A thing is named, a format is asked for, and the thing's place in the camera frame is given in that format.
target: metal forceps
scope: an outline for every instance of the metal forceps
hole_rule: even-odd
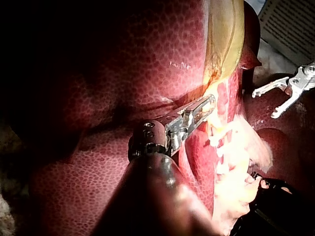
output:
[[[297,101],[305,90],[310,90],[315,87],[315,62],[300,66],[296,75],[292,78],[284,77],[255,89],[252,92],[252,97],[260,97],[274,88],[280,88],[282,91],[285,91],[287,87],[292,90],[291,97],[282,105],[275,108],[271,114],[271,118],[280,117],[293,103]]]
[[[162,123],[165,133],[171,141],[171,156],[181,147],[182,142],[213,112],[216,99],[210,94],[200,97],[155,120]]]

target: metal screw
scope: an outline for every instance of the metal screw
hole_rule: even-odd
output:
[[[292,80],[292,82],[293,82],[294,84],[298,84],[298,83],[299,83],[299,80],[294,79],[294,80]]]
[[[315,76],[315,64],[312,63],[311,65],[305,67],[304,72],[309,76]]]
[[[152,138],[154,136],[154,133],[152,131],[143,130],[143,133],[145,138]]]
[[[145,127],[154,127],[154,124],[151,122],[146,122],[146,123],[144,123],[144,126]]]

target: abdominal cavity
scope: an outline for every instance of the abdominal cavity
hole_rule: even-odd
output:
[[[217,107],[179,167],[228,234],[256,195],[250,159],[272,165],[243,113],[241,68],[255,66],[243,1],[32,2],[30,12],[34,60],[1,95],[32,153],[33,235],[91,235],[128,165],[134,124],[210,93]]]

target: organ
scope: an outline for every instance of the organ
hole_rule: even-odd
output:
[[[135,124],[209,94],[216,109],[181,146],[176,163],[188,187],[182,191],[201,203],[204,219],[228,234],[249,211],[259,185],[249,166],[286,178],[282,160],[293,163],[290,181],[309,193],[305,173],[296,168],[297,148],[286,147],[293,148],[289,140],[303,147],[303,156],[314,153],[309,142],[298,140],[300,134],[312,137],[305,126],[314,120],[295,124],[297,112],[314,114],[312,102],[305,98],[304,110],[270,121],[266,109],[285,95],[247,96],[260,62],[259,21],[246,3],[70,0],[30,6],[19,16],[33,25],[30,42],[12,54],[32,56],[16,62],[21,69],[12,70],[0,94],[12,129],[32,153],[33,235],[92,235],[128,170]]]

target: textured red surface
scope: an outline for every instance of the textured red surface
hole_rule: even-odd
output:
[[[13,129],[36,153],[30,180],[36,233],[89,235],[128,164],[132,122],[202,95],[203,3],[57,1],[51,7],[27,82],[5,91]],[[228,106],[225,122],[240,102],[240,74],[237,68],[219,92],[220,107]],[[202,126],[187,140],[179,161],[212,211],[217,156],[205,131]]]
[[[258,135],[270,146],[273,153],[273,166],[264,173],[266,177],[285,180],[303,196],[314,202],[315,192],[312,185],[314,169],[314,145],[310,140],[315,137],[314,92],[310,91],[293,104],[278,119],[270,118],[274,108],[283,104],[289,96],[280,89],[273,89],[261,97],[245,97],[247,120]]]

